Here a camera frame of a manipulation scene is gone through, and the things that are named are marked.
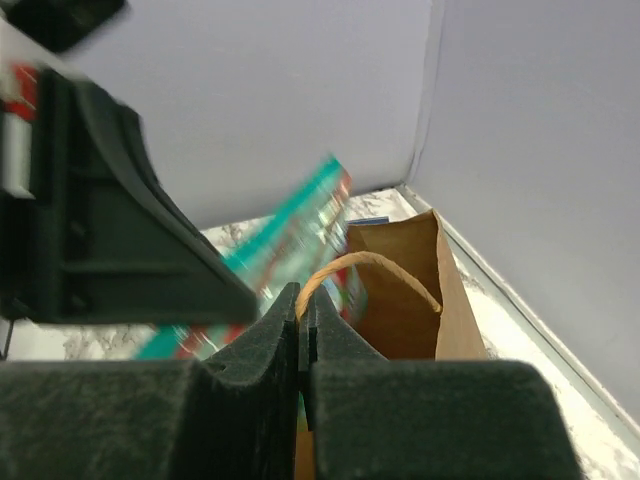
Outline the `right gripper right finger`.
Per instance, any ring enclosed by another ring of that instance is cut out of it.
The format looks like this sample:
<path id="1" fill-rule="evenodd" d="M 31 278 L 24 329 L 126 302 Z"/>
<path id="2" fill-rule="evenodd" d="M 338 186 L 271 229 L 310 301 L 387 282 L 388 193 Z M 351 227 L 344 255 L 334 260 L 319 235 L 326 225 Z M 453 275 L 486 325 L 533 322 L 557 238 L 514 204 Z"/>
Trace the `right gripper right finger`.
<path id="1" fill-rule="evenodd" d="M 300 331 L 302 479 L 578 479 L 549 384 L 520 361 L 388 360 L 324 289 Z"/>

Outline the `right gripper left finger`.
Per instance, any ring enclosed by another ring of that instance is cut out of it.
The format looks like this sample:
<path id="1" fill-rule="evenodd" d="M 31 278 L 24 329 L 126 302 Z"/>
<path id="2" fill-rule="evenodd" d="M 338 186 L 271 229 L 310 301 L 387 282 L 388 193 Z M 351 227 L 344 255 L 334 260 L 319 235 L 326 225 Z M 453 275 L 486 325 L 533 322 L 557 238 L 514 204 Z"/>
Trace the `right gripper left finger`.
<path id="1" fill-rule="evenodd" d="M 292 478 L 298 293 L 204 361 L 3 363 L 2 477 Z"/>

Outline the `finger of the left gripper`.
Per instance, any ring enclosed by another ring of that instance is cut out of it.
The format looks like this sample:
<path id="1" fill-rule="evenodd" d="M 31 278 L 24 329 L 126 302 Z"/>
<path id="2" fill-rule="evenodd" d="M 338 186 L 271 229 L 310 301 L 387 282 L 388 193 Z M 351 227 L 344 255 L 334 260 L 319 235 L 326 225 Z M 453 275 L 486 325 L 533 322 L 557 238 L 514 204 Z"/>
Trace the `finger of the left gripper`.
<path id="1" fill-rule="evenodd" d="M 1 313 L 41 324 L 247 324 L 256 296 L 161 187 L 140 116 L 11 67 L 1 97 Z"/>

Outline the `brown paper bag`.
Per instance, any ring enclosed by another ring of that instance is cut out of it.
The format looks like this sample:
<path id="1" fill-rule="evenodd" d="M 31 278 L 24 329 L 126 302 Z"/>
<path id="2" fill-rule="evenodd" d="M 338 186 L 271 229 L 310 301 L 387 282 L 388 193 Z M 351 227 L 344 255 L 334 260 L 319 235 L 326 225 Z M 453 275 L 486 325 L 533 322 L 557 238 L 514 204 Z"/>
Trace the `brown paper bag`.
<path id="1" fill-rule="evenodd" d="M 377 254 L 408 273 L 357 267 L 368 299 L 342 319 L 388 360 L 487 361 L 487 354 L 438 215 L 354 226 L 349 249 Z"/>

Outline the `teal green snack packet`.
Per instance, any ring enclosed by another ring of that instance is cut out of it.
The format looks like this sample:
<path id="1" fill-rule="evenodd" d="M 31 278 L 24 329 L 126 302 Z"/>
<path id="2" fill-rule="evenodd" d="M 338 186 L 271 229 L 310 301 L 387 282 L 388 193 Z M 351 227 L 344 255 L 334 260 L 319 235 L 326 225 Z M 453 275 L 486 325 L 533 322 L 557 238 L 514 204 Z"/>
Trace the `teal green snack packet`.
<path id="1" fill-rule="evenodd" d="M 262 226 L 224 256 L 225 265 L 256 294 L 260 316 L 288 283 L 305 284 L 344 253 L 350 190 L 351 177 L 329 156 Z M 238 324 L 161 327 L 133 358 L 207 359 L 245 329 Z"/>

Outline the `blue white snack bag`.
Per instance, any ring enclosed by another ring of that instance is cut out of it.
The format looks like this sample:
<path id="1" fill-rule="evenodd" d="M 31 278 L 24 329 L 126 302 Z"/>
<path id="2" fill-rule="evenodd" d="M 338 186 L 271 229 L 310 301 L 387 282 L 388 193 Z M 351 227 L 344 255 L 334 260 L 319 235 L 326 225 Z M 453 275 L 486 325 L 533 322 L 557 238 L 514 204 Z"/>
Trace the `blue white snack bag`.
<path id="1" fill-rule="evenodd" d="M 389 223 L 389 217 L 388 216 L 383 216 L 383 217 L 369 217 L 369 218 L 359 218 L 359 219 L 352 219 L 352 220 L 348 220 L 348 225 L 355 225 L 355 226 L 360 226 L 360 225 L 381 225 L 381 224 L 387 224 Z"/>

